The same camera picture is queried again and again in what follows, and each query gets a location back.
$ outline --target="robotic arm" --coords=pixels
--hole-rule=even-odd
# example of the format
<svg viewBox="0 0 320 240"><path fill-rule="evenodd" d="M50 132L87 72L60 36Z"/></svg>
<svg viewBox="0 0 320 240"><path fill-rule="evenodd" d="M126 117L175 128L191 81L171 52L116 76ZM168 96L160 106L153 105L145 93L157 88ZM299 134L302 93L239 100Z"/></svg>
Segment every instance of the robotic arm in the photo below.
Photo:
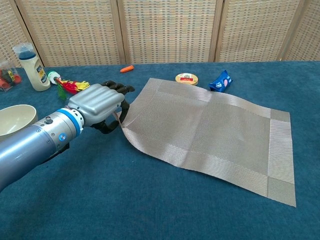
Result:
<svg viewBox="0 0 320 240"><path fill-rule="evenodd" d="M0 192L68 149L69 142L81 134L83 127L98 129L103 134L112 132L119 122L106 125L106 118L121 107L122 122L130 106L125 94L134 90L113 81L91 85L72 96L64 108L1 142Z"/></svg>

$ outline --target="white bowl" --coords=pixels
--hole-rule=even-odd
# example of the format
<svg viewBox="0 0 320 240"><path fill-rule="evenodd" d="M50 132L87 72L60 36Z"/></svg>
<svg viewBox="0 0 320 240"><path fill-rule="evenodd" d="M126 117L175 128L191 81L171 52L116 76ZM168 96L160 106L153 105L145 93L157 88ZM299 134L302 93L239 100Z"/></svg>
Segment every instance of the white bowl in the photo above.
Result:
<svg viewBox="0 0 320 240"><path fill-rule="evenodd" d="M26 104L0 110L0 142L38 121L37 110Z"/></svg>

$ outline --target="snack package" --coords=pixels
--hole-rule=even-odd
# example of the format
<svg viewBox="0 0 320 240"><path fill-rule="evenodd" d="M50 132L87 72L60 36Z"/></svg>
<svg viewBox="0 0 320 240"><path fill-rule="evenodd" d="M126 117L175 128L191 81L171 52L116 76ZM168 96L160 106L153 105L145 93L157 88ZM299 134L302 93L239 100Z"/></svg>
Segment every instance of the snack package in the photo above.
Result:
<svg viewBox="0 0 320 240"><path fill-rule="evenodd" d="M212 83L209 83L211 91L224 92L227 87L231 84L232 79L228 75L227 70L224 70L220 76Z"/></svg>

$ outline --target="white bottle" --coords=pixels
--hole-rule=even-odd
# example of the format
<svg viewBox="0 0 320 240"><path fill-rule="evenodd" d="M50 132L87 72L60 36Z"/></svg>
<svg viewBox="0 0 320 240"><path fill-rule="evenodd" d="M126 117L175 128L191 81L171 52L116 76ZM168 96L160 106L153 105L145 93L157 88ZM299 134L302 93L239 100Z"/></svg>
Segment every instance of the white bottle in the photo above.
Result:
<svg viewBox="0 0 320 240"><path fill-rule="evenodd" d="M34 47L31 43L21 43L13 47L13 51L19 58L19 62L24 68L32 87L38 91L50 88L50 81L47 78L44 68L41 66Z"/></svg>

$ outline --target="woven panel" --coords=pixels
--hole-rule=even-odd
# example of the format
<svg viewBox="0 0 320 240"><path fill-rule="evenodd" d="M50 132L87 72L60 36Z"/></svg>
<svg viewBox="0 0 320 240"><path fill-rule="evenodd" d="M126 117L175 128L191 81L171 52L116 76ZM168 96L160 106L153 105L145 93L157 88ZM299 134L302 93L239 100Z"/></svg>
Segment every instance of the woven panel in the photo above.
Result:
<svg viewBox="0 0 320 240"><path fill-rule="evenodd" d="M320 61L320 1L311 0L285 60Z"/></svg>
<svg viewBox="0 0 320 240"><path fill-rule="evenodd" d="M299 0L230 0L219 62L275 61Z"/></svg>
<svg viewBox="0 0 320 240"><path fill-rule="evenodd" d="M23 0L48 66L119 64L114 0Z"/></svg>
<svg viewBox="0 0 320 240"><path fill-rule="evenodd" d="M131 63L208 61L215 1L122 2Z"/></svg>
<svg viewBox="0 0 320 240"><path fill-rule="evenodd" d="M10 61L20 67L17 55L12 47L20 42L27 42L27 38L18 22L9 0L0 0L0 62Z"/></svg>

